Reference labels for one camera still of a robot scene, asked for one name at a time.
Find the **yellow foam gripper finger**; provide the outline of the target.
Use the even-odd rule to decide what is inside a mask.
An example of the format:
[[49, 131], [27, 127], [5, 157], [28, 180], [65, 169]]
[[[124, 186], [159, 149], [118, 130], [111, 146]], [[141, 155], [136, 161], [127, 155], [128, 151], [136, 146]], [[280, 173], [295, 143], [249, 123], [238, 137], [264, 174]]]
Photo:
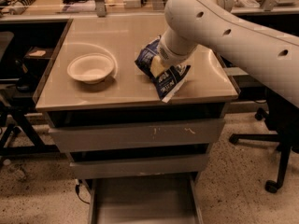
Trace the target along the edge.
[[150, 71], [153, 76], [159, 76], [164, 71], [164, 69], [165, 67], [161, 58], [158, 55], [154, 56], [150, 65]]

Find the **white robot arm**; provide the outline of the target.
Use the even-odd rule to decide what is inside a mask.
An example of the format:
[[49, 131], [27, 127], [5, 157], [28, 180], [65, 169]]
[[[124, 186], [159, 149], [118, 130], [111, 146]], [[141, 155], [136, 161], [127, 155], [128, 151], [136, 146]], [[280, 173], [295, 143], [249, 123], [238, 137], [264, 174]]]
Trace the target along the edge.
[[231, 13], [234, 0], [168, 0], [158, 54], [166, 66], [203, 45], [299, 106], [299, 38]]

